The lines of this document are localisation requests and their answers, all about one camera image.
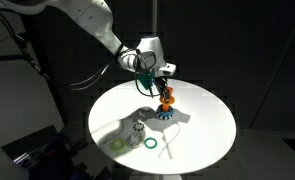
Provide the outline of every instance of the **table surface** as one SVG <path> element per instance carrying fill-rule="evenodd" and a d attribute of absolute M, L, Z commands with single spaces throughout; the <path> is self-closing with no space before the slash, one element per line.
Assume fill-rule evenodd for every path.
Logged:
<path fill-rule="evenodd" d="M 138 82 L 142 92 L 149 94 Z M 180 80 L 168 79 L 175 103 L 170 120 L 156 115 L 159 96 L 141 95 L 135 81 L 118 85 L 104 93 L 93 105 L 89 130 L 98 147 L 111 159 L 137 171 L 152 174 L 183 174 L 204 169 L 230 150 L 236 124 L 228 107 L 209 91 Z M 139 147 L 114 152 L 110 143 L 126 139 L 143 123 L 144 138 L 157 140 L 157 147 Z"/>

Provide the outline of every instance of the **white table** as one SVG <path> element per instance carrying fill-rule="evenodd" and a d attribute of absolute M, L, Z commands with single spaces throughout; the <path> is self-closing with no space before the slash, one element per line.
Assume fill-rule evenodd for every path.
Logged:
<path fill-rule="evenodd" d="M 168 86 L 174 89 L 175 98 L 170 120 L 156 116 L 159 96 L 141 95 L 130 81 L 110 89 L 95 102 L 88 124 L 95 143 L 116 162 L 140 172 L 166 175 L 162 179 L 175 179 L 168 175 L 181 179 L 179 174 L 204 169 L 226 155 L 234 143 L 236 125 L 228 107 L 209 91 L 173 79 L 168 80 Z M 148 149 L 142 143 L 112 151 L 110 143 L 116 138 L 126 139 L 135 132 L 137 122 L 144 124 L 145 138 L 157 140 L 157 147 Z"/>

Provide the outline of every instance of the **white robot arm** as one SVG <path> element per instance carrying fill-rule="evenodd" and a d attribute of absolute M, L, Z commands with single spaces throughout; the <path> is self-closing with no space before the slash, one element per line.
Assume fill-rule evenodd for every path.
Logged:
<path fill-rule="evenodd" d="M 53 6 L 65 12 L 117 56 L 123 69 L 135 72 L 135 65 L 139 63 L 137 72 L 146 70 L 143 61 L 137 61 L 137 51 L 128 51 L 112 32 L 112 12 L 104 0 L 0 0 L 0 9 L 9 9 L 25 15 L 38 14 L 46 6 Z M 175 73 L 176 66 L 166 63 L 163 58 L 163 49 L 158 37 L 141 39 L 136 49 L 145 57 L 147 68 L 154 77 L 171 76 Z"/>

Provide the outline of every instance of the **green ring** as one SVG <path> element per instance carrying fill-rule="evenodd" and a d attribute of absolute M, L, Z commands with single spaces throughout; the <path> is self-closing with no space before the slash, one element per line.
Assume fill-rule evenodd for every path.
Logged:
<path fill-rule="evenodd" d="M 123 139 L 115 139 L 110 143 L 110 149 L 115 152 L 122 151 L 125 148 L 125 140 Z"/>
<path fill-rule="evenodd" d="M 147 141 L 150 141 L 150 140 L 154 141 L 155 142 L 155 145 L 148 146 L 147 145 Z M 145 144 L 146 148 L 148 148 L 148 149 L 154 149 L 157 146 L 157 141 L 156 141 L 155 138 L 147 138 L 147 139 L 145 139 L 144 144 Z"/>

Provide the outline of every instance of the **orange object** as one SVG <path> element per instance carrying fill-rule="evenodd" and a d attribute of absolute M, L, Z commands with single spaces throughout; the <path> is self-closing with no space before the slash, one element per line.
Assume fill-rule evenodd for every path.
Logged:
<path fill-rule="evenodd" d="M 169 97 L 169 103 L 166 104 L 163 97 L 160 97 L 159 98 L 160 102 L 162 103 L 162 111 L 163 112 L 168 112 L 170 105 L 171 104 L 174 104 L 174 102 L 175 102 L 175 98 L 172 96 L 174 89 L 172 87 L 167 87 L 167 90 L 169 91 L 169 95 L 170 95 L 170 97 Z"/>

